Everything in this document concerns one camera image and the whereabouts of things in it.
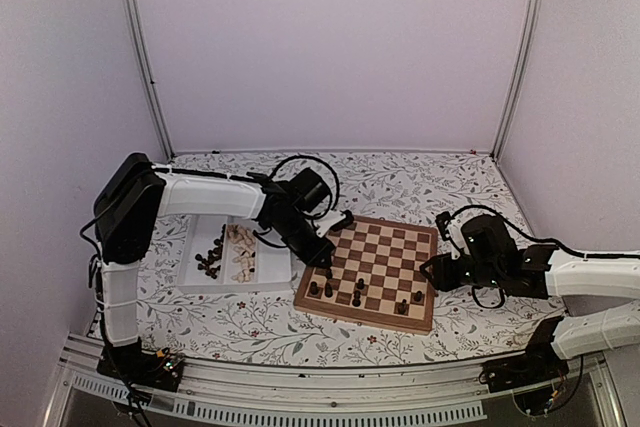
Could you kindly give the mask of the dark knight chess piece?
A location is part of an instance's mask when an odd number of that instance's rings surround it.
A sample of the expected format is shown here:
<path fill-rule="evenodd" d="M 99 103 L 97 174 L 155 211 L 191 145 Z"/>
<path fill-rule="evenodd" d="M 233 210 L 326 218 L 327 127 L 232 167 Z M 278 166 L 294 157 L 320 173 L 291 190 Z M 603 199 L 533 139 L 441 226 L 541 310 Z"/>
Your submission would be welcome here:
<path fill-rule="evenodd" d="M 397 305 L 397 313 L 399 315 L 405 315 L 407 313 L 408 304 L 405 299 L 402 300 L 401 303 Z"/>

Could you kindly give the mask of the white plastic compartment tray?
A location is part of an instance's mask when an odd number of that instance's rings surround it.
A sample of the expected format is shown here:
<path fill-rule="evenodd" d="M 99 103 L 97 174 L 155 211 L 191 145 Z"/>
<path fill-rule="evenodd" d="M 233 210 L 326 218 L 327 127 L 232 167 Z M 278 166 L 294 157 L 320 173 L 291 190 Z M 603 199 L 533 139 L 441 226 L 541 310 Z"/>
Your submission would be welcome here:
<path fill-rule="evenodd" d="M 291 254 L 264 244 L 247 219 L 194 215 L 176 285 L 185 294 L 235 294 L 287 290 Z"/>

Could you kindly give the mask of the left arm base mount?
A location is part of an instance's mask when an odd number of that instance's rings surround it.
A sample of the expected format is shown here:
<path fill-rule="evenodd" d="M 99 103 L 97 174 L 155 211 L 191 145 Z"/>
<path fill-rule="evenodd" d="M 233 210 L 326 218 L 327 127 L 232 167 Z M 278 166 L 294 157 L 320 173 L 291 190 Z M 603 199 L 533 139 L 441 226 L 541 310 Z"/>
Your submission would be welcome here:
<path fill-rule="evenodd" d="M 145 351 L 140 340 L 124 347 L 107 343 L 102 350 L 97 372 L 118 379 L 125 385 L 177 392 L 184 361 L 182 353 L 173 352 L 170 348 Z"/>

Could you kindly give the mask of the wooden chess board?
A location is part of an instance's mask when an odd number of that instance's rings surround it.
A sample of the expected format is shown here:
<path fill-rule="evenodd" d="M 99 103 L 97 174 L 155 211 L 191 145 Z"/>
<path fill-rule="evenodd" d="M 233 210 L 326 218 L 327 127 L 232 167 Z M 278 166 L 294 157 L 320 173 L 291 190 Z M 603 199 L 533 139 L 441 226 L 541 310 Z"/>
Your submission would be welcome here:
<path fill-rule="evenodd" d="M 419 267 L 437 253 L 438 231 L 433 227 L 356 216 L 354 222 L 327 238 L 335 245 L 332 255 L 334 278 L 325 270 L 307 267 L 301 278 L 294 308 L 300 312 L 359 323 L 368 327 L 426 335 L 432 331 L 434 289 L 421 275 Z M 357 281 L 363 278 L 361 305 L 352 306 Z M 309 294 L 315 281 L 320 294 Z M 333 296 L 324 295 L 330 282 Z M 414 293 L 423 292 L 421 304 Z M 399 315 L 397 305 L 405 299 L 407 313 Z"/>

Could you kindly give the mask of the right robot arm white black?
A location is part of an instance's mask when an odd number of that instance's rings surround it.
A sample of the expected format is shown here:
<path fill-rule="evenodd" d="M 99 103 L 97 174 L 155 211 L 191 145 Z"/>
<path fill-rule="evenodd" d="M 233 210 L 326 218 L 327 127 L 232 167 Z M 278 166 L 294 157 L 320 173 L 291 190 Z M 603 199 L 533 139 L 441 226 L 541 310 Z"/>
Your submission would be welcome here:
<path fill-rule="evenodd" d="M 537 383 L 555 367 L 587 353 L 639 342 L 639 255 L 636 252 L 578 252 L 557 239 L 532 238 L 520 249 L 511 237 L 515 225 L 499 213 L 465 223 L 443 213 L 436 219 L 452 250 L 419 270 L 439 292 L 462 286 L 491 288 L 508 297 L 595 296 L 626 299 L 626 304 L 578 317 L 559 316 L 539 324 L 517 374 Z"/>

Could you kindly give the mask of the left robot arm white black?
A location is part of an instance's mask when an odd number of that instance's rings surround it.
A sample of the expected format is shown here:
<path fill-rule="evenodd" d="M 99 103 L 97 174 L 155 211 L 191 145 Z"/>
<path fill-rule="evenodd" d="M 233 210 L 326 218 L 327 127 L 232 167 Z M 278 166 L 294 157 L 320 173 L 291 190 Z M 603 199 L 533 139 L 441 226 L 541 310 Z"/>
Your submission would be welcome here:
<path fill-rule="evenodd" d="M 148 373 L 148 359 L 132 345 L 139 339 L 137 275 L 149 250 L 155 222 L 171 215 L 223 216 L 255 221 L 276 232 L 305 265 L 328 268 L 333 244 L 327 239 L 350 219 L 338 211 L 337 190 L 312 169 L 291 180 L 249 173 L 174 169 L 132 153 L 99 194 L 89 228 L 98 259 L 103 339 L 114 348 L 111 366 L 128 381 Z"/>

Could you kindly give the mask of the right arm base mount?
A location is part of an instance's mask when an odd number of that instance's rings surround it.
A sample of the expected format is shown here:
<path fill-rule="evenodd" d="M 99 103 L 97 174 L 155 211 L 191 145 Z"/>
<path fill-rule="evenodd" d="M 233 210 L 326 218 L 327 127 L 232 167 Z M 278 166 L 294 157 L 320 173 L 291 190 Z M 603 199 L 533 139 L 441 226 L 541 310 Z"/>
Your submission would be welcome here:
<path fill-rule="evenodd" d="M 571 398 L 571 395 L 565 395 L 564 386 L 569 373 L 568 362 L 552 348 L 554 331 L 562 320 L 562 316 L 543 320 L 523 353 L 484 362 L 478 376 L 479 383 L 486 385 L 490 393 L 496 393 L 559 378 L 558 387 L 547 386 L 541 394 L 525 394 L 516 405 L 531 416 L 549 414 L 561 408 Z"/>

